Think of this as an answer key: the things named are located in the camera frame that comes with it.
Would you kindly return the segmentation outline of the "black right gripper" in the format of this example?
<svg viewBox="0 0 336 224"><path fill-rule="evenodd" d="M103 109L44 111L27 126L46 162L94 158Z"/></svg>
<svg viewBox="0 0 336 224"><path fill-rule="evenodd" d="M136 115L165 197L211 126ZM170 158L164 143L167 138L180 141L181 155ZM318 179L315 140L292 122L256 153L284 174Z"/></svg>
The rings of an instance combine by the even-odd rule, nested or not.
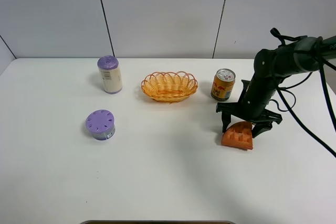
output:
<svg viewBox="0 0 336 224"><path fill-rule="evenodd" d="M271 78L252 78L243 80L243 90L237 102L218 103L216 112L220 112L222 119L222 132L227 131L231 123L231 116L251 122L255 126L252 137L270 131L272 123L280 124L282 116L266 109L270 99L276 91L275 83Z"/></svg>

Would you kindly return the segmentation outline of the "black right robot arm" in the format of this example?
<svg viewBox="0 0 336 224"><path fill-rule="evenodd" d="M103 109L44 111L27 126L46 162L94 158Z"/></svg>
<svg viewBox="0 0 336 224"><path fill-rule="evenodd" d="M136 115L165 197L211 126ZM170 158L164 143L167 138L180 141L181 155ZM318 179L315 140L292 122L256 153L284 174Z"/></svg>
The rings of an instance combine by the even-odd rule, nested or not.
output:
<svg viewBox="0 0 336 224"><path fill-rule="evenodd" d="M238 101L216 106L216 112L222 114L223 131L227 130L232 116L254 124L253 137L271 130L273 123L280 124L282 116L267 110L266 106L287 77L319 69L318 52L323 60L334 59L335 37L318 42L316 37L301 36L277 49L259 51L254 59L252 79L242 81Z"/></svg>

